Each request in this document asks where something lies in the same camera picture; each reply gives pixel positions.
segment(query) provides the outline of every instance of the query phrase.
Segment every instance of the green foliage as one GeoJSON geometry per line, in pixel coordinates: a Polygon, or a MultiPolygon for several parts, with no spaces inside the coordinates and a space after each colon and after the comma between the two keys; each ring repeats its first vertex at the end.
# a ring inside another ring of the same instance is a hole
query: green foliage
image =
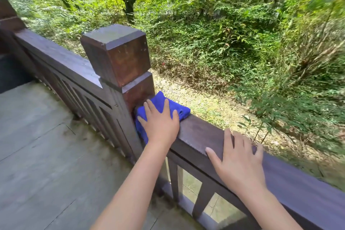
{"type": "MultiPolygon", "coordinates": [[[[10,1],[34,31],[83,55],[80,35],[125,24],[133,0],[10,1]]],[[[345,153],[345,0],[134,1],[130,21],[146,32],[154,68],[233,90],[261,119],[258,130],[345,153]]]]}

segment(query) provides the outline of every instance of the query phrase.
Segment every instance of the person's right arm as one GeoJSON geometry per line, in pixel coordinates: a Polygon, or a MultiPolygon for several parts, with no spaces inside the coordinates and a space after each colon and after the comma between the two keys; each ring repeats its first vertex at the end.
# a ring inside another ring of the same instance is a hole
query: person's right arm
{"type": "Polygon", "coordinates": [[[234,132],[224,132],[223,161],[216,153],[206,148],[217,174],[226,186],[235,193],[255,217],[263,230],[302,230],[277,198],[267,189],[262,167],[264,149],[258,144],[255,154],[251,141],[234,132]]]}

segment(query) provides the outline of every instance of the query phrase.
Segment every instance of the dry grass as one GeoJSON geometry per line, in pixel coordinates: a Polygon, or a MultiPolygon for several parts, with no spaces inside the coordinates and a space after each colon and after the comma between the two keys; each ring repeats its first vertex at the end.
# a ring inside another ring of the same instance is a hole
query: dry grass
{"type": "MultiPolygon", "coordinates": [[[[229,127],[248,135],[252,139],[257,133],[258,119],[250,115],[245,106],[239,105],[231,98],[231,93],[211,95],[197,91],[181,80],[171,80],[158,75],[152,70],[156,92],[179,104],[188,106],[192,114],[224,129],[229,127]],[[243,116],[250,118],[249,124],[243,116]],[[247,124],[248,128],[241,128],[238,122],[247,124]]],[[[260,131],[256,140],[264,139],[267,131],[260,131]]],[[[322,153],[297,140],[289,139],[282,133],[273,131],[263,141],[265,149],[270,154],[279,157],[299,169],[345,191],[345,158],[322,153]]]]}

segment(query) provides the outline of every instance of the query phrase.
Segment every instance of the wooden railing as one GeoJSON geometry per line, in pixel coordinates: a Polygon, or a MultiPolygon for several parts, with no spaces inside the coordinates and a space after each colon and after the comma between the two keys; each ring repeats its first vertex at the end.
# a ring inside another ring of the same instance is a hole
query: wooden railing
{"type": "MultiPolygon", "coordinates": [[[[76,117],[84,119],[131,163],[143,144],[133,118],[136,106],[155,95],[145,33],[112,25],[84,34],[89,60],[25,27],[7,0],[0,0],[0,38],[37,79],[49,86],[76,117]]],[[[156,190],[170,196],[206,229],[219,228],[203,211],[214,193],[246,216],[223,229],[260,229],[248,209],[216,174],[205,148],[222,157],[223,131],[190,115],[167,158],[156,190]],[[183,169],[202,182],[196,203],[183,195],[183,169]]],[[[345,193],[269,155],[263,167],[267,187],[303,229],[345,229],[345,193]]]]}

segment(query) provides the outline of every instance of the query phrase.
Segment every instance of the microfiber cloth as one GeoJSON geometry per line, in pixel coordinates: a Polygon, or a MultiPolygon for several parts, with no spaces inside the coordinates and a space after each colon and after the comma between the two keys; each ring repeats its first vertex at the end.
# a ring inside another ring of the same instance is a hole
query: microfiber cloth
{"type": "MultiPolygon", "coordinates": [[[[166,97],[164,96],[162,91],[159,91],[153,98],[150,100],[152,101],[153,105],[157,108],[157,110],[162,113],[164,108],[164,100],[166,97]]],[[[185,119],[190,114],[190,109],[186,106],[182,106],[170,99],[169,100],[169,107],[170,107],[170,116],[173,118],[173,111],[177,110],[178,116],[180,118],[180,121],[185,119]]],[[[147,121],[145,108],[144,106],[141,106],[137,110],[136,118],[135,118],[135,127],[137,128],[137,131],[141,135],[141,137],[144,139],[145,144],[148,142],[148,138],[146,135],[146,132],[144,128],[142,127],[141,123],[138,120],[138,116],[143,118],[145,121],[147,121]]]]}

